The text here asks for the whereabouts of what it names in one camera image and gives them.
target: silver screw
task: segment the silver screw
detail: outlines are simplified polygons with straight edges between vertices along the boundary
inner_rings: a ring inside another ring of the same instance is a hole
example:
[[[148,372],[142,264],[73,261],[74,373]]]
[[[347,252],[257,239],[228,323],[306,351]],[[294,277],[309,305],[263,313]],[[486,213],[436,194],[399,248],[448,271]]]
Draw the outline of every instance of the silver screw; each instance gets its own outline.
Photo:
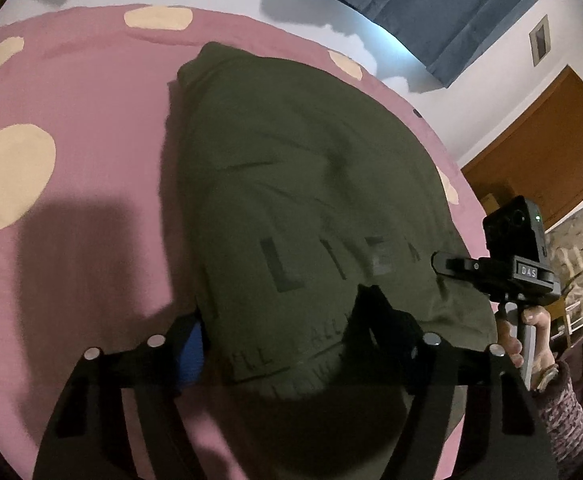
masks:
[[[429,346],[438,346],[441,343],[441,337],[434,332],[427,332],[423,336],[423,341]]]
[[[489,351],[492,352],[493,355],[496,357],[505,357],[506,352],[505,349],[500,345],[489,345]]]
[[[85,350],[83,357],[85,359],[87,359],[88,361],[92,361],[92,360],[96,359],[99,355],[100,355],[100,348],[96,348],[95,346],[93,346],[92,348],[88,348],[87,350]]]
[[[163,346],[165,344],[165,336],[156,334],[147,339],[147,345],[151,346],[152,348],[156,348],[158,346]]]

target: pink bed sheet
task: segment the pink bed sheet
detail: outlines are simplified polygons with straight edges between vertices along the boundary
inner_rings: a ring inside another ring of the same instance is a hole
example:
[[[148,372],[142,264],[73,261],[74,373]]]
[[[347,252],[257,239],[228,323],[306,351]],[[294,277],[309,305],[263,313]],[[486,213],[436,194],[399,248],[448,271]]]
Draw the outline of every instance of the pink bed sheet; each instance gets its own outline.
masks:
[[[174,160],[164,143],[176,72],[208,41],[312,65],[387,107],[455,187],[459,203],[449,207],[472,256],[487,255],[484,212],[458,166],[381,81],[364,70],[358,80],[325,47],[250,18],[192,9],[185,30],[130,28],[123,16],[136,7],[77,8],[0,28],[0,42],[24,38],[0,67],[0,129],[33,123],[56,144],[44,191],[0,229],[0,450],[25,479],[82,351],[130,348],[165,330],[187,302]],[[245,478],[205,403],[191,391],[180,406],[204,468],[215,479]],[[459,436],[460,426],[438,478],[451,473]]]

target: polka dot bedding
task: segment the polka dot bedding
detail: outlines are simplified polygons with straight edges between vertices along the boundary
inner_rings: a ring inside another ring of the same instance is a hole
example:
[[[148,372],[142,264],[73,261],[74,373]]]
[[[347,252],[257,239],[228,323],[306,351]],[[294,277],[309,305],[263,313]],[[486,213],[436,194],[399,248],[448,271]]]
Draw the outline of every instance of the polka dot bedding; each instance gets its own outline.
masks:
[[[179,120],[176,72],[209,41],[314,66],[380,102],[430,153],[471,255],[487,255],[484,212],[439,138],[341,53],[251,18],[185,7],[76,8],[0,27],[0,451],[25,479],[84,349],[131,348],[192,304],[166,131]],[[245,478],[206,397],[192,388],[178,402],[210,477],[222,478],[213,452],[225,478]],[[137,422],[129,432],[140,453]],[[451,472],[459,436],[460,426],[439,478]]]

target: person's arm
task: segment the person's arm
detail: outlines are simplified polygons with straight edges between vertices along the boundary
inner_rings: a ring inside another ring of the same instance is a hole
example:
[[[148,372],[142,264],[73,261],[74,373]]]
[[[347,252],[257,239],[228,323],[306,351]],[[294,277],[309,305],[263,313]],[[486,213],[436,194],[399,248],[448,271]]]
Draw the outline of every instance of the person's arm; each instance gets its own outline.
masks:
[[[542,307],[525,311],[525,323],[536,326],[536,351],[531,375],[531,395],[545,424],[561,480],[568,479],[583,462],[583,409],[575,397],[569,366],[556,363],[549,348],[551,316]],[[523,364],[521,343],[511,336],[511,325],[502,319],[498,344],[516,367]]]

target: wooden door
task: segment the wooden door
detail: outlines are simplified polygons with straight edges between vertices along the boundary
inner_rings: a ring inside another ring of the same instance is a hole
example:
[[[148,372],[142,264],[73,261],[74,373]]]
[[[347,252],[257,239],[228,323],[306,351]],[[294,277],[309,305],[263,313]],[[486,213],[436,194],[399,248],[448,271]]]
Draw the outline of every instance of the wooden door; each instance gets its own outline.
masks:
[[[488,194],[500,205],[519,194],[533,200],[545,229],[577,206],[583,200],[583,82],[571,67],[462,172],[479,200]]]

